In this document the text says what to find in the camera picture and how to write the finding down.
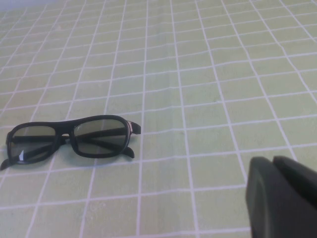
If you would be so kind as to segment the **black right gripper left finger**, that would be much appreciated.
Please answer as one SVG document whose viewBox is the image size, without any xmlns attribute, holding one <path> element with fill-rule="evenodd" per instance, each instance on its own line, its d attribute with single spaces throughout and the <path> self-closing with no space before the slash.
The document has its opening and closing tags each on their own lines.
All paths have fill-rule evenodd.
<svg viewBox="0 0 317 238">
<path fill-rule="evenodd" d="M 317 236 L 317 198 L 303 198 L 273 160 L 250 160 L 246 205 L 253 238 Z"/>
</svg>

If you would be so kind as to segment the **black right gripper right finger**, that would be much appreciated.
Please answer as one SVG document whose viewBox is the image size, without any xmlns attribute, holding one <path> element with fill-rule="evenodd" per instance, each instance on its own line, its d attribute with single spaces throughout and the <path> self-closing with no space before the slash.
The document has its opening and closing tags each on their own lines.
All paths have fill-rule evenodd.
<svg viewBox="0 0 317 238">
<path fill-rule="evenodd" d="M 285 156 L 274 156 L 273 164 L 289 184 L 303 197 L 317 197 L 317 173 Z"/>
</svg>

